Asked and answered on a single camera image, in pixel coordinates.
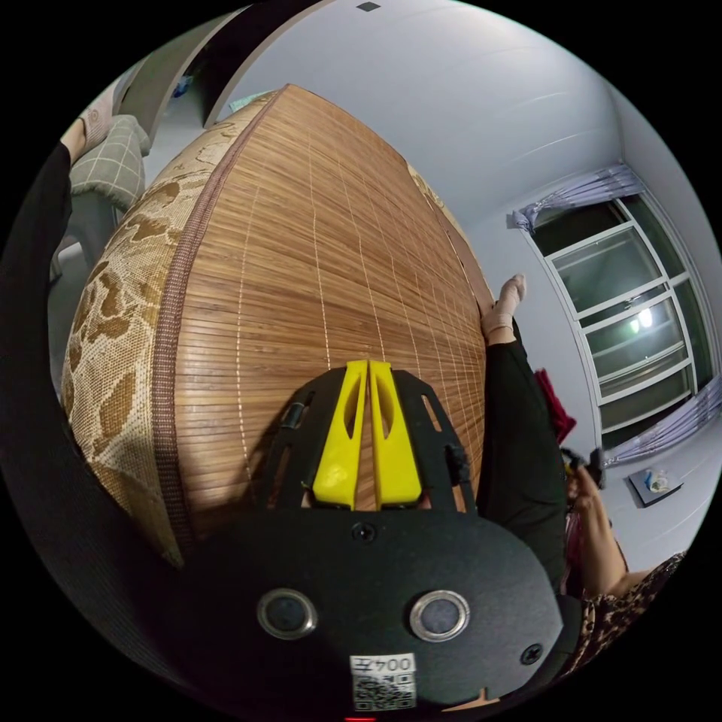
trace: purple curtain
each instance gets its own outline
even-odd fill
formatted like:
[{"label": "purple curtain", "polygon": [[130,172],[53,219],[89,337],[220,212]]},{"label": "purple curtain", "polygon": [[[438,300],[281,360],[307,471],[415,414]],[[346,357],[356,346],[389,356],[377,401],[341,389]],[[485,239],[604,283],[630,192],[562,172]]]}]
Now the purple curtain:
[{"label": "purple curtain", "polygon": [[542,211],[550,208],[580,208],[625,196],[643,193],[644,184],[634,175],[631,168],[619,163],[610,168],[589,173],[576,180],[571,186],[562,188],[527,205],[512,214],[516,225],[529,233],[534,232],[536,219]]},{"label": "purple curtain", "polygon": [[659,454],[684,441],[722,413],[722,376],[713,378],[696,396],[643,434],[604,453],[604,468]]}]

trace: label sticker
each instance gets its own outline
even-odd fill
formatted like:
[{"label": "label sticker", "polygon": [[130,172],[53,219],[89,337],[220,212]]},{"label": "label sticker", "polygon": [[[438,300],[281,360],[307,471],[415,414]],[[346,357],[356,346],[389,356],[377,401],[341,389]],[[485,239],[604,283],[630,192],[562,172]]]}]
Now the label sticker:
[{"label": "label sticker", "polygon": [[358,712],[416,706],[416,660],[413,654],[350,658],[353,703]]}]

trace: red cloth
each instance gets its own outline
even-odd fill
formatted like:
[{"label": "red cloth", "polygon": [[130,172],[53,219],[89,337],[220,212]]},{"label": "red cloth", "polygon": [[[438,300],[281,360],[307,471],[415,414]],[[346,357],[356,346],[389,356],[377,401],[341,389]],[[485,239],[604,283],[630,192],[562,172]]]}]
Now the red cloth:
[{"label": "red cloth", "polygon": [[544,398],[547,400],[551,424],[557,434],[557,442],[561,444],[577,425],[577,420],[572,419],[572,417],[564,411],[561,401],[554,393],[554,387],[551,385],[551,381],[549,381],[549,374],[546,372],[546,369],[540,369],[534,372],[534,378],[537,380],[541,391],[544,393]]}]

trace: window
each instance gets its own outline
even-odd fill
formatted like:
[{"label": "window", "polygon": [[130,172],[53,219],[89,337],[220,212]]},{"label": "window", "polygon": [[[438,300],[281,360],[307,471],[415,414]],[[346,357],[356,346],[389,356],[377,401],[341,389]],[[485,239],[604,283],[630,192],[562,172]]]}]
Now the window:
[{"label": "window", "polygon": [[533,240],[586,341],[605,448],[643,433],[711,380],[689,274],[642,196],[542,213]]}]

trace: screw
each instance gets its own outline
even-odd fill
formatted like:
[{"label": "screw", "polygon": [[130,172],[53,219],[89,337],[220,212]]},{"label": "screw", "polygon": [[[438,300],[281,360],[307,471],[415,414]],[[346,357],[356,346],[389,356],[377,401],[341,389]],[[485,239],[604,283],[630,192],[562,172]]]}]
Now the screw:
[{"label": "screw", "polygon": [[371,524],[360,521],[351,527],[351,537],[357,542],[369,544],[376,538],[376,528]]},{"label": "screw", "polygon": [[536,664],[542,657],[544,648],[541,645],[531,645],[521,654],[521,663],[525,665]]}]

